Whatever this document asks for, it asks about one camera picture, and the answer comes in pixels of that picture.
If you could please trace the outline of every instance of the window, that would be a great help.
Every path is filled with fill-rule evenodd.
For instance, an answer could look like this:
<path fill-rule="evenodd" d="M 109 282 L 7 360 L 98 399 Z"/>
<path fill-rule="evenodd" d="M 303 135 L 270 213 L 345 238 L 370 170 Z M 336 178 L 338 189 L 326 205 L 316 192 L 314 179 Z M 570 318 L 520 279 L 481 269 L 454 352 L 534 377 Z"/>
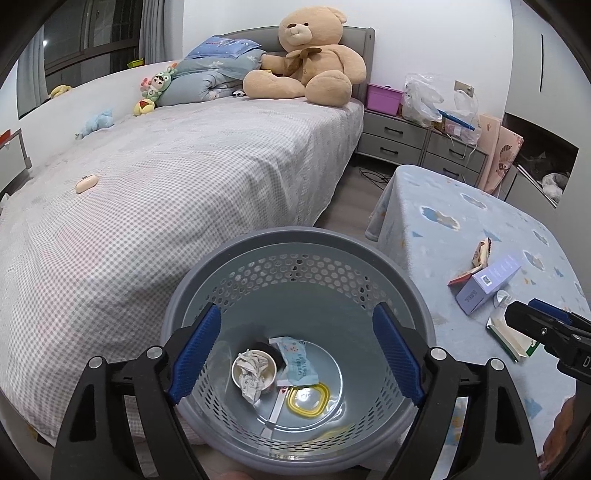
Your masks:
<path fill-rule="evenodd" d="M 142 0 L 67 0 L 44 25 L 47 90 L 119 72 L 138 58 Z"/>

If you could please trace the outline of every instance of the plastic bag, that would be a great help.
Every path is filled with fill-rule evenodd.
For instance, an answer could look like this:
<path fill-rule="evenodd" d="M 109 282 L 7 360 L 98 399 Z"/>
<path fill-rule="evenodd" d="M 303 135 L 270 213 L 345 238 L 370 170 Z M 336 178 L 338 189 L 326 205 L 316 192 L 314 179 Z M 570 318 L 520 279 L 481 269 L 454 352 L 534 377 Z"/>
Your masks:
<path fill-rule="evenodd" d="M 409 73 L 404 81 L 402 116 L 406 120 L 429 127 L 431 122 L 440 122 L 441 113 L 435 103 L 442 103 L 443 97 L 432 85 L 433 77 Z"/>
<path fill-rule="evenodd" d="M 476 145 L 482 134 L 482 130 L 478 125 L 478 100 L 471 98 L 463 90 L 454 92 L 453 100 L 456 103 L 456 109 L 447 111 L 446 113 L 470 124 L 474 127 L 474 130 L 465 128 L 451 120 L 446 120 L 446 132 L 454 137 L 458 137 L 465 144 Z"/>

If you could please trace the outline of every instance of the gray plastic basket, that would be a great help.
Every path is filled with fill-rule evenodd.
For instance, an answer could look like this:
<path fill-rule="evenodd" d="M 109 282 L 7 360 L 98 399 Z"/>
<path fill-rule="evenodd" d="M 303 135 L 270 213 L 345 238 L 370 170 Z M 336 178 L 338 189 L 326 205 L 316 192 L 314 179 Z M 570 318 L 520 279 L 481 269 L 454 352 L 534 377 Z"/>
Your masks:
<path fill-rule="evenodd" d="M 222 330 L 192 394 L 178 406 L 211 446 L 238 462 L 280 474 L 334 472 L 395 441 L 415 408 L 394 380 L 372 330 L 387 302 L 404 326 L 434 344 L 420 293 L 397 265 L 352 238 L 287 227 L 243 236 L 205 257 L 178 285 L 165 314 L 162 344 L 212 301 Z M 286 407 L 271 438 L 262 434 L 277 392 L 253 408 L 230 377 L 237 354 L 256 340 L 309 342 L 309 358 L 329 384 L 331 403 L 314 420 Z"/>

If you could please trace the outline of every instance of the person's hand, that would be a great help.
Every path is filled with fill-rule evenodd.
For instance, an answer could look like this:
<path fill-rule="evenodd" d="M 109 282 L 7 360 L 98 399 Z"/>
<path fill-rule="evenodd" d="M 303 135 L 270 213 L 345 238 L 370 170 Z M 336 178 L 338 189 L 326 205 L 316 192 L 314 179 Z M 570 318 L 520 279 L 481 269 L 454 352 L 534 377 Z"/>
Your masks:
<path fill-rule="evenodd" d="M 544 442 L 544 453 L 538 459 L 541 470 L 547 470 L 564 450 L 566 434 L 573 424 L 573 418 L 574 397 L 571 397 L 562 405 L 562 410 L 554 420 L 554 428 Z"/>

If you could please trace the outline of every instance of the blue gripper pad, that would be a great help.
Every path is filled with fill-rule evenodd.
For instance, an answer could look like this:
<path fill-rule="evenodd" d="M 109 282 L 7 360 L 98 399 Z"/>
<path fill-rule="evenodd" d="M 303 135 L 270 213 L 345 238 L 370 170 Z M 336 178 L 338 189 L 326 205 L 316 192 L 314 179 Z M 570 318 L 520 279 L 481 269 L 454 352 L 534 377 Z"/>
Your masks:
<path fill-rule="evenodd" d="M 381 305 L 374 308 L 374 334 L 384 352 L 402 395 L 417 406 L 423 403 L 425 392 L 421 386 L 421 368 L 406 342 L 396 330 L 388 312 Z"/>
<path fill-rule="evenodd" d="M 173 377 L 168 396 L 177 405 L 189 395 L 199 378 L 201 369 L 222 328 L 222 314 L 216 305 L 211 307 L 173 365 Z"/>
<path fill-rule="evenodd" d="M 532 307 L 533 309 L 539 310 L 546 315 L 554 317 L 555 319 L 559 320 L 560 322 L 564 323 L 565 325 L 571 325 L 572 322 L 569 318 L 569 313 L 565 312 L 554 305 L 550 305 L 544 301 L 533 299 L 527 304 L 528 307 Z"/>

